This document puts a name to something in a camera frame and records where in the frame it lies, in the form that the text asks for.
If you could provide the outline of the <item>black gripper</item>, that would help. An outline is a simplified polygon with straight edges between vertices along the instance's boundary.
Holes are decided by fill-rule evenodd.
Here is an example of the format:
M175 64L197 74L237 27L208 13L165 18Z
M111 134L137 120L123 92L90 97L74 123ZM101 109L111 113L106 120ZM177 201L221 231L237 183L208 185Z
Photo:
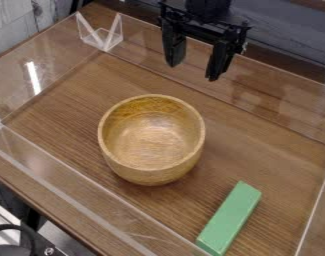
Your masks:
M213 44L205 77L216 81L228 71L233 44L244 45L249 22L230 11L233 0L159 0L165 59L175 67L186 56L186 37Z

